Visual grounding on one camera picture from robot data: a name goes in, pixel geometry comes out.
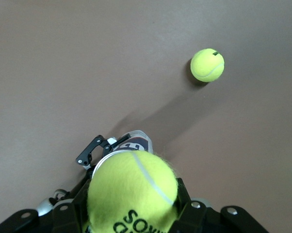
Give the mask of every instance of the gray floor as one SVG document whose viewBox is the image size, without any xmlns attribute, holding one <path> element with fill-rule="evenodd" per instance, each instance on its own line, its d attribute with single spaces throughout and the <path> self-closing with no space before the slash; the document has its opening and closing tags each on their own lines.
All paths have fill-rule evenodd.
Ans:
<svg viewBox="0 0 292 233">
<path fill-rule="evenodd" d="M 215 48 L 221 78 L 191 82 Z M 0 1 L 0 222 L 141 129 L 192 197 L 292 233 L 292 0 Z"/>
</svg>

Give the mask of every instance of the yellow-green tennis ball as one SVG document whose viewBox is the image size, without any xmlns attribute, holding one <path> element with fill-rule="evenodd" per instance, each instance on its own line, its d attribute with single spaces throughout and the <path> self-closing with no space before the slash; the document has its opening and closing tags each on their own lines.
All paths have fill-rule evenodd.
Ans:
<svg viewBox="0 0 292 233">
<path fill-rule="evenodd" d="M 113 155 L 94 173 L 88 190 L 93 233 L 168 232 L 177 218 L 178 182 L 160 157 L 146 151 Z"/>
<path fill-rule="evenodd" d="M 190 62 L 193 76 L 202 82 L 212 82 L 219 78 L 225 67 L 222 55 L 213 49 L 204 49 L 197 52 Z"/>
</svg>

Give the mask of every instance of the robotic arm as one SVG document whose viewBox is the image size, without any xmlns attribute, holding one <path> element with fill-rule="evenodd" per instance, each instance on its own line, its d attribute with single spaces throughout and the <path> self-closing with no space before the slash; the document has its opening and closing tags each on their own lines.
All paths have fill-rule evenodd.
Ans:
<svg viewBox="0 0 292 233">
<path fill-rule="evenodd" d="M 118 145 L 130 139 L 105 139 L 98 135 L 76 158 L 86 169 L 84 178 L 69 192 L 58 189 L 37 209 L 20 210 L 0 224 L 0 233 L 84 233 L 87 224 L 87 191 L 95 166 L 92 151 L 101 146 L 106 156 Z M 268 233 L 245 209 L 226 206 L 220 212 L 203 202 L 191 200 L 185 184 L 178 178 L 177 207 L 179 217 L 168 233 Z"/>
</svg>

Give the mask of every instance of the silver bolt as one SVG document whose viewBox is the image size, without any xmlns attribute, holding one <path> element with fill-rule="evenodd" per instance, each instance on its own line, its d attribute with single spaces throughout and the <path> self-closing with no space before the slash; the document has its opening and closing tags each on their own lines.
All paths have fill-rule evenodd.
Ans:
<svg viewBox="0 0 292 233">
<path fill-rule="evenodd" d="M 24 214 L 21 215 L 21 218 L 27 218 L 29 216 L 31 216 L 31 213 L 26 212 L 26 213 L 24 213 Z"/>
<path fill-rule="evenodd" d="M 238 214 L 238 211 L 232 207 L 229 207 L 227 208 L 227 211 L 229 214 L 232 214 L 232 215 L 237 215 Z"/>
<path fill-rule="evenodd" d="M 199 209 L 199 208 L 201 207 L 201 206 L 200 206 L 200 203 L 197 202 L 197 201 L 193 201 L 193 202 L 191 202 L 191 206 L 194 207 L 194 208 L 197 208 L 197 209 Z"/>
<path fill-rule="evenodd" d="M 67 210 L 67 209 L 68 209 L 68 206 L 67 206 L 67 205 L 64 205 L 64 206 L 61 206 L 61 207 L 60 207 L 60 210 L 61 210 L 61 211 L 63 211 L 63 210 Z"/>
</svg>

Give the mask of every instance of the tennis ball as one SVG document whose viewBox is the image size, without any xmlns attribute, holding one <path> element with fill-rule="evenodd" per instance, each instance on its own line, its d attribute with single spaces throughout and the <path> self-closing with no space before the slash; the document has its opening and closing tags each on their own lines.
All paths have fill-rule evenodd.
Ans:
<svg viewBox="0 0 292 233">
<path fill-rule="evenodd" d="M 178 182 L 160 157 L 127 151 L 105 160 L 88 190 L 93 233 L 164 233 L 177 218 Z"/>
<path fill-rule="evenodd" d="M 224 58 L 213 49 L 204 49 L 197 52 L 190 62 L 193 76 L 202 82 L 212 82 L 219 78 L 224 71 Z"/>
</svg>

